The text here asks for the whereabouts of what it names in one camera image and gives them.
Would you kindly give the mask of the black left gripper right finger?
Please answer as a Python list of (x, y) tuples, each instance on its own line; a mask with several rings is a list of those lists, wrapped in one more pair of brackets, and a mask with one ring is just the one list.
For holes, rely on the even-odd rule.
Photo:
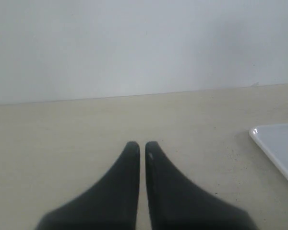
[(189, 180), (156, 141), (145, 145), (145, 172), (152, 229), (258, 229), (246, 211), (211, 195)]

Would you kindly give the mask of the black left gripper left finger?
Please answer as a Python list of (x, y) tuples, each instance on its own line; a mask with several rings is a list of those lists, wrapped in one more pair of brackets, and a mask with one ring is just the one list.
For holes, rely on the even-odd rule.
[(90, 189), (47, 213), (38, 230), (133, 230), (140, 184), (140, 147), (130, 141)]

